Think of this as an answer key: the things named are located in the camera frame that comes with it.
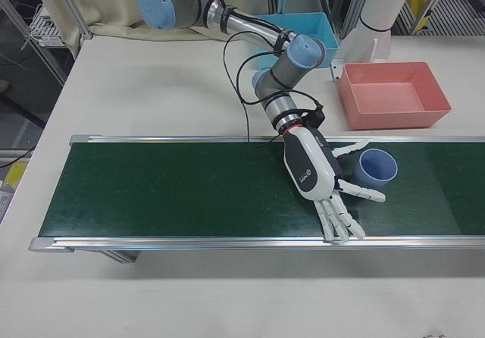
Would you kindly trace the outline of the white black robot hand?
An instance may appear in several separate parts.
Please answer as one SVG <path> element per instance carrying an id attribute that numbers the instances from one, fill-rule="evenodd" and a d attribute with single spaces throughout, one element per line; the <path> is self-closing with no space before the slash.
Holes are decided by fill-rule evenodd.
<path id="1" fill-rule="evenodd" d="M 317 129 L 300 124 L 285 130 L 283 141 L 284 164 L 300 194 L 314 203 L 325 240 L 332 241 L 337 235 L 346 242 L 350 234 L 364 239 L 364 230 L 348 212 L 340 194 L 375 202 L 385 202 L 386 196 L 344 180 L 337 159 L 363 149 L 369 142 L 363 140 L 334 149 Z"/>

